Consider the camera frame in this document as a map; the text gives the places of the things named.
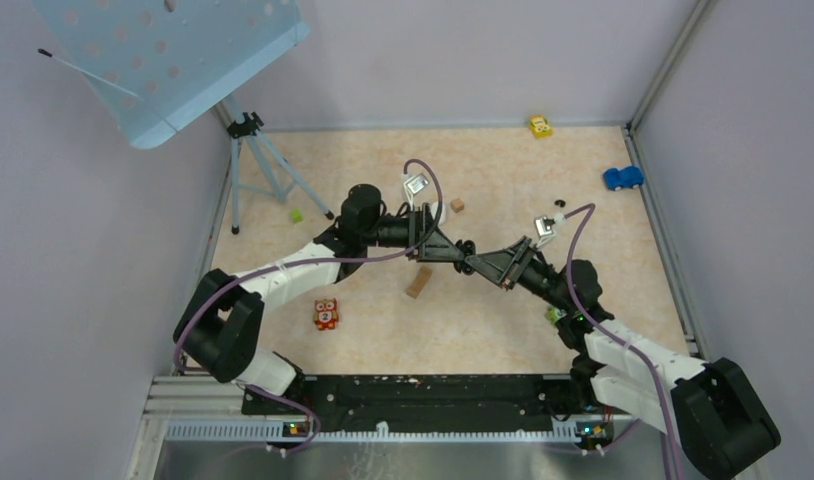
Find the black oval charging case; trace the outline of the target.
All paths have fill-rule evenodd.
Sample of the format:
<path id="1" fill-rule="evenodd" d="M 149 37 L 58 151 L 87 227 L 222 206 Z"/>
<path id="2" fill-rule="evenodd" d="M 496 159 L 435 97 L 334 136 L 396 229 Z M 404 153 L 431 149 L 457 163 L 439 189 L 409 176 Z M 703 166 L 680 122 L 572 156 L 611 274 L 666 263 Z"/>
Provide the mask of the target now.
<path id="1" fill-rule="evenodd" d="M 455 247 L 460 252 L 459 260 L 454 263 L 455 271 L 463 275 L 472 275 L 475 270 L 467 259 L 476 254 L 476 244 L 472 240 L 458 240 Z"/>

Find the white earbud charging case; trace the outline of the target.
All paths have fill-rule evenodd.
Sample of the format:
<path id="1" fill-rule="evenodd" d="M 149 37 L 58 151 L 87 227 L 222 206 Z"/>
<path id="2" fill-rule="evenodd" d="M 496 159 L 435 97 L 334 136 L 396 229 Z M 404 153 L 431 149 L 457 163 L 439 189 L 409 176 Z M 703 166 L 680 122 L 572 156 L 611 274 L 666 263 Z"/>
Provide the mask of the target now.
<path id="1" fill-rule="evenodd" d="M 429 207 L 429 213 L 431 214 L 432 221 L 438 226 L 445 224 L 447 220 L 447 206 L 444 203 L 434 202 Z"/>

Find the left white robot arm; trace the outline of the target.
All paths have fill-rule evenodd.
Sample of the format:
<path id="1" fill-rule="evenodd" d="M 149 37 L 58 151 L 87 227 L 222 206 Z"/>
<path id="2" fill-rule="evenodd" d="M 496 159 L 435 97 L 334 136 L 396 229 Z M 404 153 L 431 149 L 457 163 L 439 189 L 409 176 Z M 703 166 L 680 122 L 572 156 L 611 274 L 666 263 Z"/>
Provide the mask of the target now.
<path id="1" fill-rule="evenodd" d="M 300 370 L 259 347 L 264 315 L 347 279 L 363 264 L 421 259 L 444 215 L 441 200 L 421 206 L 404 202 L 390 214 L 377 187 L 352 187 L 333 224 L 295 253 L 246 272 L 205 274 L 174 330 L 174 355 L 186 355 L 220 383 L 264 390 L 280 413 L 297 410 L 304 397 Z M 373 258 L 372 247 L 391 252 Z"/>

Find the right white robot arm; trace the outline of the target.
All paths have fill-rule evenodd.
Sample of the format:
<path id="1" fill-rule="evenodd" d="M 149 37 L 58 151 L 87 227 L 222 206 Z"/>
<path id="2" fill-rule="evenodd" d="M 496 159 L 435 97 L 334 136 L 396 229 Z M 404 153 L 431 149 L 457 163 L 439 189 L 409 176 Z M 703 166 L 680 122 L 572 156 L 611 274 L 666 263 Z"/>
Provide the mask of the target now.
<path id="1" fill-rule="evenodd" d="M 605 404 L 636 416 L 673 439 L 708 479 L 732 479 L 780 446 L 776 424 L 737 363 L 678 354 L 630 330 L 600 305 L 590 261 L 556 270 L 527 237 L 486 253 L 471 241 L 458 246 L 464 273 L 505 290 L 521 286 L 561 311 L 558 334 L 579 354 L 580 378 L 569 385 L 577 409 Z"/>

